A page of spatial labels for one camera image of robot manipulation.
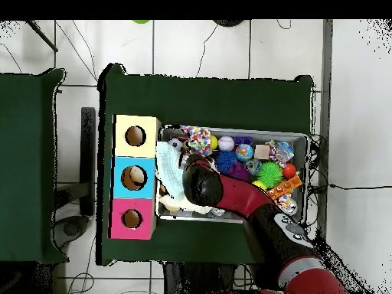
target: wooden block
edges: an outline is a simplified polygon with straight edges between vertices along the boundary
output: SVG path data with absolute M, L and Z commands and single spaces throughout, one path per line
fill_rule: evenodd
M 156 225 L 152 199 L 114 198 L 109 239 L 150 240 Z
M 256 144 L 254 149 L 254 158 L 259 160 L 270 160 L 270 146 Z
M 115 115 L 115 156 L 154 158 L 161 123 L 151 116 Z
M 155 159 L 115 157 L 113 198 L 155 198 Z

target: red ball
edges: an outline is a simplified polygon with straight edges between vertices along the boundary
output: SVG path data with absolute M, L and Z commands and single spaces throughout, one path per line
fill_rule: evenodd
M 284 178 L 291 178 L 296 175 L 297 169 L 291 163 L 288 163 L 285 168 L 283 168 L 283 176 Z

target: cube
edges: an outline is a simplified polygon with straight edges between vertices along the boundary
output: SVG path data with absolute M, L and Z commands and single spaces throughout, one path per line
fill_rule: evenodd
M 115 115 L 114 155 L 121 157 L 154 158 L 161 123 L 151 116 Z
M 110 239 L 149 240 L 156 225 L 152 199 L 114 198 L 109 216 Z
M 142 187 L 135 186 L 134 188 L 129 189 L 129 186 L 128 187 L 124 186 L 122 181 L 122 176 L 123 176 L 123 172 L 130 172 L 129 167 L 134 167 L 134 166 L 139 167 L 144 171 L 144 177 L 147 177 L 147 181 Z M 155 159 L 115 157 L 113 198 L 153 199 L 154 197 L 155 197 Z

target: green table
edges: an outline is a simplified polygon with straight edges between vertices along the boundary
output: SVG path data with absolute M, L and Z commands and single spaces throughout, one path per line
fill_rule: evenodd
M 310 133 L 310 76 L 284 80 L 183 79 L 101 74 L 97 262 L 166 260 L 253 263 L 242 224 L 157 220 L 151 240 L 107 238 L 113 114 L 157 117 L 162 124 Z
M 0 260 L 62 263 L 54 221 L 54 95 L 64 70 L 0 74 Z

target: gray bin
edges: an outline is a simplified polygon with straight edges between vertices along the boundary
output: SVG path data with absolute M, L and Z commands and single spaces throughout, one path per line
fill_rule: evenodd
M 221 136 L 251 136 L 253 138 L 253 144 L 264 144 L 266 141 L 271 139 L 275 141 L 286 141 L 292 145 L 294 151 L 294 157 L 291 163 L 300 172 L 299 177 L 303 183 L 299 188 L 294 189 L 292 198 L 298 204 L 297 213 L 293 219 L 298 223 L 306 222 L 306 210 L 307 210 L 307 193 L 308 193 L 308 177 L 309 177 L 309 158 L 310 158 L 310 140 L 305 134 L 299 133 L 284 133 L 284 132 L 267 132 L 267 131 L 250 131 L 243 129 L 216 129 L 213 127 L 203 127 L 203 129 L 209 129 L 211 133 L 218 139 Z M 167 142 L 174 136 L 183 134 L 180 129 L 171 128 L 166 126 L 160 131 L 160 140 Z M 157 186 L 157 197 L 158 197 L 159 183 Z M 189 220 L 189 221 L 211 221 L 211 222 L 226 222 L 226 223 L 242 223 L 242 219 L 233 212 L 227 211 L 221 217 L 214 216 L 211 212 L 208 214 L 199 214 L 196 212 L 189 211 L 168 211 L 163 204 L 156 200 L 156 214 L 166 220 Z

